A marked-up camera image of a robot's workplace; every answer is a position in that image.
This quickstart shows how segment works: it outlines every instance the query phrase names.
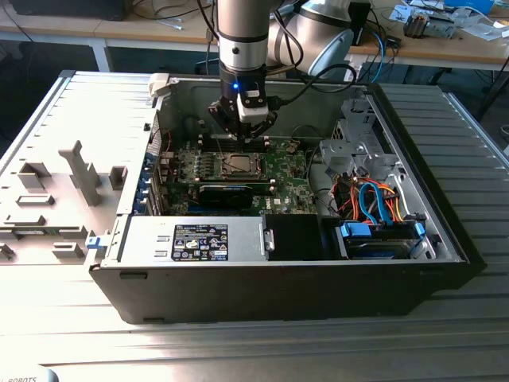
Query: table leg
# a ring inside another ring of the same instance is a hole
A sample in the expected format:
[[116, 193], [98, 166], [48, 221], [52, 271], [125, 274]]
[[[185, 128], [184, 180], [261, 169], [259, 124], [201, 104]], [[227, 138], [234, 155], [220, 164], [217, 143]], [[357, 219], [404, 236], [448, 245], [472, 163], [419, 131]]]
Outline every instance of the table leg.
[[108, 47], [103, 39], [98, 39], [90, 44], [94, 50], [95, 61], [100, 72], [113, 72], [113, 64], [111, 63]]

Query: gray plastic part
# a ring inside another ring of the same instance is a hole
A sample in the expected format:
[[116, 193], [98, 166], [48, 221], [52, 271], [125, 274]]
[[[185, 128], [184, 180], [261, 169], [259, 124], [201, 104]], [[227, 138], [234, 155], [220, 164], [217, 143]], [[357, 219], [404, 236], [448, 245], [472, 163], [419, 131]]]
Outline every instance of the gray plastic part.
[[14, 251], [5, 243], [0, 243], [0, 255], [8, 260], [11, 260], [14, 256]]
[[18, 240], [19, 237], [12, 229], [0, 229], [0, 240]]
[[87, 204], [98, 205], [101, 198], [95, 189], [97, 173], [95, 170], [89, 171], [93, 168], [92, 166], [89, 165], [87, 168], [87, 165], [81, 158], [81, 148], [81, 142], [76, 141], [71, 149], [58, 150], [58, 154], [67, 160], [71, 167], [72, 175], [74, 175]]
[[88, 231], [83, 225], [78, 229], [61, 229], [59, 233], [64, 239], [69, 240], [85, 239], [88, 235]]
[[42, 206], [42, 205], [52, 205], [55, 203], [55, 199], [49, 194], [42, 195], [20, 195], [20, 197], [16, 200], [17, 205], [20, 207], [23, 206]]
[[59, 259], [80, 259], [84, 257], [78, 243], [57, 242], [53, 243], [53, 254]]
[[108, 175], [113, 190], [121, 190], [124, 188], [124, 183], [127, 177], [127, 167], [113, 166], [111, 167], [110, 174]]
[[46, 219], [44, 216], [39, 214], [27, 214], [20, 213], [19, 215], [9, 215], [5, 220], [4, 224], [12, 225], [43, 225]]
[[17, 177], [29, 193], [43, 193], [45, 187], [39, 178], [50, 176], [51, 174], [42, 162], [23, 163], [17, 172]]

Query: floor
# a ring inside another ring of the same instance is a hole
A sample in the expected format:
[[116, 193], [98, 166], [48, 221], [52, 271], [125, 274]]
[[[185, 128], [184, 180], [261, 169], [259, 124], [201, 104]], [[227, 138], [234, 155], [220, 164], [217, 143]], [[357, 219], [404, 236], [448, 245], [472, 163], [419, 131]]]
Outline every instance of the floor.
[[[0, 62], [0, 154], [31, 116], [60, 70], [97, 70], [88, 47], [23, 43], [20, 51], [21, 59], [7, 57]], [[204, 60], [204, 53], [118, 48], [111, 49], [111, 57], [119, 72], [204, 74], [204, 66], [195, 65]], [[405, 65], [387, 66], [382, 69], [377, 82], [426, 84], [435, 72], [435, 68], [414, 67], [408, 72]], [[217, 65], [210, 65], [210, 73], [217, 74]], [[489, 80], [488, 72], [454, 69], [445, 73], [438, 85], [442, 90], [454, 93], [473, 113], [484, 97], [483, 90], [489, 86]], [[499, 130], [500, 126], [509, 123], [508, 104], [509, 93], [500, 96], [482, 121], [483, 127], [502, 148], [509, 143]]]

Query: desk clutter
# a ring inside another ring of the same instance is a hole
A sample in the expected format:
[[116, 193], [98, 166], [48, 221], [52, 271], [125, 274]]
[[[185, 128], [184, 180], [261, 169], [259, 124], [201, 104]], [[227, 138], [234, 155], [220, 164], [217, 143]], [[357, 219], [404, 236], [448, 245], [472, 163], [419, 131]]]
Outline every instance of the desk clutter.
[[405, 36], [451, 38], [458, 29], [486, 41], [509, 37], [504, 20], [487, 16], [492, 0], [412, 0], [396, 5], [389, 19], [404, 23]]

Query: yellow wire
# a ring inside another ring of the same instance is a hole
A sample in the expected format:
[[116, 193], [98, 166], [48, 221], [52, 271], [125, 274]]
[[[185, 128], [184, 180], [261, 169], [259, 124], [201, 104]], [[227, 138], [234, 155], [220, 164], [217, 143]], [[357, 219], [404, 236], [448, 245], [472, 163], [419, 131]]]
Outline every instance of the yellow wire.
[[400, 221], [403, 221], [403, 218], [401, 217], [401, 213], [399, 213], [399, 198], [396, 198], [396, 213], [398, 214], [398, 218]]

